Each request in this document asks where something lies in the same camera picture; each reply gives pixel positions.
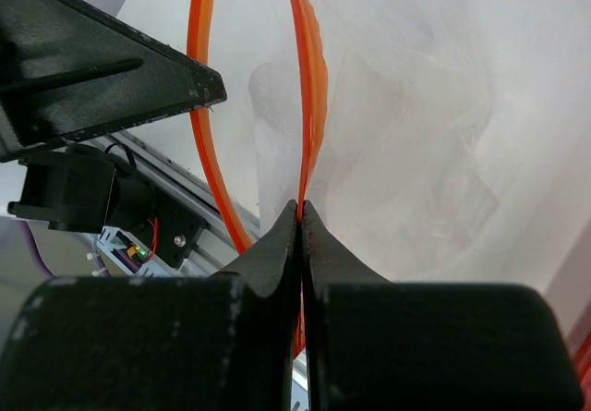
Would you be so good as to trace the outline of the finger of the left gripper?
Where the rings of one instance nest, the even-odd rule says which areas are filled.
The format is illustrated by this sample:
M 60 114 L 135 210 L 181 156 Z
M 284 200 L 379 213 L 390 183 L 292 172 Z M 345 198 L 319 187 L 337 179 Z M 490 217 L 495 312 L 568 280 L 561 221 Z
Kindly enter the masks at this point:
M 1 0 L 1 159 L 227 97 L 221 75 L 83 0 Z

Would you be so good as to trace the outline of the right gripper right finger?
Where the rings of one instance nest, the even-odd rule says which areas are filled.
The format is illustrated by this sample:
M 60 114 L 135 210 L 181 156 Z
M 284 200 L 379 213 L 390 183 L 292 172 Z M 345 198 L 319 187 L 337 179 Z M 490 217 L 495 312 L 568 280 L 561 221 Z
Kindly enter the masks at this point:
M 580 410 L 585 399 L 545 299 L 520 284 L 401 283 L 302 210 L 314 410 Z

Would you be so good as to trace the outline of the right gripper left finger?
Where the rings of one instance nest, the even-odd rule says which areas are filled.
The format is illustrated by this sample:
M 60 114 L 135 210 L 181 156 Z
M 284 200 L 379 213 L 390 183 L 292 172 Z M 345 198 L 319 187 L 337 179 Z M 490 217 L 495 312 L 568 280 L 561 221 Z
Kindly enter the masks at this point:
M 298 310 L 289 201 L 209 277 L 62 277 L 36 288 L 1 354 L 5 410 L 287 410 Z

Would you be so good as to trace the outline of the clear orange zip top bag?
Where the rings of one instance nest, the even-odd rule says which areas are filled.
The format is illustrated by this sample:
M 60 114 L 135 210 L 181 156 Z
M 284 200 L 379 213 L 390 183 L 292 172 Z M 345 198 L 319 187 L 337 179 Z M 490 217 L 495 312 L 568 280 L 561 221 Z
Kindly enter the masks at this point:
M 590 327 L 590 0 L 189 0 L 191 115 L 236 251 L 289 199 L 393 281 L 517 282 Z

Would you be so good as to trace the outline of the red plastic tray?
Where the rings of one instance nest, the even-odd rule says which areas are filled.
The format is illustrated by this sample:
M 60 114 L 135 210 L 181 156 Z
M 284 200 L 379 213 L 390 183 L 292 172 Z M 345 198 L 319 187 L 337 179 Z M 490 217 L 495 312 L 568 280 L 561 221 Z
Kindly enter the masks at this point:
M 573 363 L 581 383 L 589 383 L 591 365 L 591 333 L 586 336 L 579 349 L 576 351 L 573 357 Z

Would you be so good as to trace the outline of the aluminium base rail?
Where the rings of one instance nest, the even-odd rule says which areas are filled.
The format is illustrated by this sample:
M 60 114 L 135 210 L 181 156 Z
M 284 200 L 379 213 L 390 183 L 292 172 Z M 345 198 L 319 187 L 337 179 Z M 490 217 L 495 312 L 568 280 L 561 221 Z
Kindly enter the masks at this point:
M 112 147 L 112 152 L 123 157 L 125 146 L 133 152 L 138 169 L 156 186 L 171 195 L 179 203 L 187 205 L 197 213 L 202 222 L 187 257 L 177 267 L 171 267 L 164 260 L 156 258 L 146 268 L 133 269 L 123 258 L 123 239 L 134 240 L 130 233 L 105 227 L 97 240 L 96 248 L 103 252 L 105 259 L 126 275 L 152 276 L 206 276 L 223 267 L 237 256 L 231 244 L 223 220 L 214 207 L 214 200 L 207 188 L 205 176 L 199 170 L 199 158 L 194 145 L 166 154 L 138 136 L 120 132 L 104 138 L 93 139 L 90 145 L 102 150 Z

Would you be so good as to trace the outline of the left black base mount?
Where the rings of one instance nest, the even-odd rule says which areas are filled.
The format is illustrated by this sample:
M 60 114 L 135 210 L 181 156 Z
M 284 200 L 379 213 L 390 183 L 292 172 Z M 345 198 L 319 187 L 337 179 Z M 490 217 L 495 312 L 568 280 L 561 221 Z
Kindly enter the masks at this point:
M 20 160 L 24 185 L 7 212 L 57 231 L 99 234 L 105 226 L 115 227 L 178 269 L 205 221 L 141 173 L 129 147 L 123 148 L 124 157 L 113 154 L 113 147 L 74 144 Z

